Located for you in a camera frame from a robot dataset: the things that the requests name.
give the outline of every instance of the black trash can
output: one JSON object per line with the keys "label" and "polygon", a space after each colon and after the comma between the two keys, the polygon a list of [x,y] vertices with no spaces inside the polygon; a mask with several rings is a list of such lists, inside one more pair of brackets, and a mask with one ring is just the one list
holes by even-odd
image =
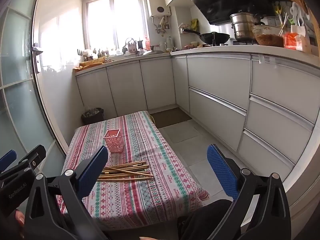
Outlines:
{"label": "black trash can", "polygon": [[83,125],[88,125],[88,124],[104,121],[103,112],[104,112],[104,110],[99,107],[93,108],[93,109],[90,109],[90,110],[84,112],[81,115],[81,120],[82,120]]}

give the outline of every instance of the patterned tablecloth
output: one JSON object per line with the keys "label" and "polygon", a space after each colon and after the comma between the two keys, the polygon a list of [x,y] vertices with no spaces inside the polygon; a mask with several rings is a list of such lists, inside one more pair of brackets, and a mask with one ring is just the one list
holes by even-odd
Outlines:
{"label": "patterned tablecloth", "polygon": [[[103,136],[109,129],[121,129],[125,145],[122,154],[109,153],[107,165],[147,161],[154,179],[94,185],[83,203],[104,230],[137,228],[173,220],[198,209],[203,205],[201,200],[209,197],[181,164],[147,111],[79,127],[62,172],[76,168],[105,145]],[[61,197],[58,202],[61,211],[67,213]]]}

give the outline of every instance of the floor mat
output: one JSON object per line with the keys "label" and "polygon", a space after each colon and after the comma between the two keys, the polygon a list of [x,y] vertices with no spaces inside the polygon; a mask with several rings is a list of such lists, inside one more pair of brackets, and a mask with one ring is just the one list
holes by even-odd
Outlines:
{"label": "floor mat", "polygon": [[183,112],[180,108],[173,108],[151,115],[155,119],[157,128],[166,127],[172,124],[188,121],[191,119],[191,117],[187,115],[185,112]]}

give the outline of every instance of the frying pan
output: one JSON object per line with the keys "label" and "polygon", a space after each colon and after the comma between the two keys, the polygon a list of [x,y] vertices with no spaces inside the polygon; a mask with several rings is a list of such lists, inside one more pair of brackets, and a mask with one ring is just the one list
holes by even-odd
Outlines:
{"label": "frying pan", "polygon": [[226,34],[226,33],[211,32],[211,33],[201,34],[199,32],[189,30],[189,29],[183,29],[183,32],[197,34],[200,37],[201,41],[203,41],[204,43],[209,44],[209,45],[213,44],[214,46],[219,45],[219,44],[223,44],[223,43],[227,42],[230,38],[230,35]]}

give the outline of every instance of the white water heater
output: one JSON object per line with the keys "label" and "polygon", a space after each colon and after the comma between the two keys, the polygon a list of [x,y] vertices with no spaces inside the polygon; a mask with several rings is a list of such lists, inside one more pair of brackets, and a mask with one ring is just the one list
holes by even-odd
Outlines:
{"label": "white water heater", "polygon": [[170,16],[170,8],[165,5],[164,0],[147,0],[149,16],[162,17]]}

